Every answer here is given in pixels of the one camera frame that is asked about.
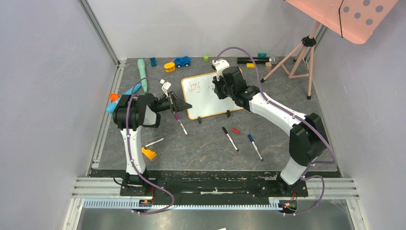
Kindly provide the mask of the purple capped whiteboard marker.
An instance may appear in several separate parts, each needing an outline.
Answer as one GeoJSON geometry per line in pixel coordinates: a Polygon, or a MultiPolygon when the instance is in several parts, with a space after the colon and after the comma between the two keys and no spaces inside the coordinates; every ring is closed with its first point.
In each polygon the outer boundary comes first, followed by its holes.
{"type": "Polygon", "coordinates": [[[178,121],[179,125],[181,126],[181,128],[182,128],[184,134],[185,134],[186,136],[188,136],[188,132],[187,132],[186,128],[184,127],[182,121],[180,120],[179,115],[178,115],[177,113],[175,113],[174,116],[175,116],[176,120],[178,121]]]}

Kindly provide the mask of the blue capped whiteboard marker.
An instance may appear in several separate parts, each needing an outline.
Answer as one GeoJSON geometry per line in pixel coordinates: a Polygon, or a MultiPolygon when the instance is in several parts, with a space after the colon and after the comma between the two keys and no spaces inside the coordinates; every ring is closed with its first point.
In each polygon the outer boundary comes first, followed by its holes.
{"type": "Polygon", "coordinates": [[[252,135],[251,135],[251,134],[248,134],[248,138],[249,138],[251,144],[253,145],[254,150],[255,150],[256,153],[258,154],[260,160],[261,160],[261,161],[264,161],[264,159],[263,159],[263,157],[262,157],[262,155],[261,155],[261,153],[260,153],[258,147],[257,147],[256,144],[255,144],[255,141],[254,141],[252,135]]]}

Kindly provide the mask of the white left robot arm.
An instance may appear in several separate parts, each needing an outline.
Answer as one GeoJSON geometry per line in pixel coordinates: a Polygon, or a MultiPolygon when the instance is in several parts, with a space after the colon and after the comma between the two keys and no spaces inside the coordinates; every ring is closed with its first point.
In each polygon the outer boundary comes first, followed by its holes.
{"type": "Polygon", "coordinates": [[[180,99],[173,91],[162,98],[146,93],[139,96],[122,95],[119,99],[112,115],[124,140],[126,155],[124,184],[132,186],[138,195],[145,195],[150,190],[142,153],[141,130],[158,128],[161,121],[160,112],[169,110],[178,118],[177,112],[191,108],[191,104],[180,99]]]}

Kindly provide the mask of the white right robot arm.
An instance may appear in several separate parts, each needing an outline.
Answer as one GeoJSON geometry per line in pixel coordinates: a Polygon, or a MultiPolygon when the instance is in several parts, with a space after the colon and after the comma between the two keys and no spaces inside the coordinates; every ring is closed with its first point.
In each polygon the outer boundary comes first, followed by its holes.
{"type": "Polygon", "coordinates": [[[248,86],[238,67],[216,67],[214,92],[219,99],[231,98],[239,107],[260,115],[289,136],[290,159],[277,176],[277,191],[288,196],[306,169],[326,149],[327,135],[321,117],[305,115],[278,103],[261,93],[256,86],[248,86]]]}

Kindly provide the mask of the white whiteboard orange frame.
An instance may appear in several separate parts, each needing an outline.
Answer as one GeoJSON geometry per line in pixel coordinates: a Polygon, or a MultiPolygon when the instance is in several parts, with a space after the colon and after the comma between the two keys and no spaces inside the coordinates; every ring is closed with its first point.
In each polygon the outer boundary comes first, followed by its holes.
{"type": "Polygon", "coordinates": [[[199,117],[204,118],[242,109],[231,98],[218,98],[212,83],[215,77],[216,73],[211,72],[181,80],[185,102],[192,105],[192,108],[187,110],[189,119],[196,120],[199,117]]]}

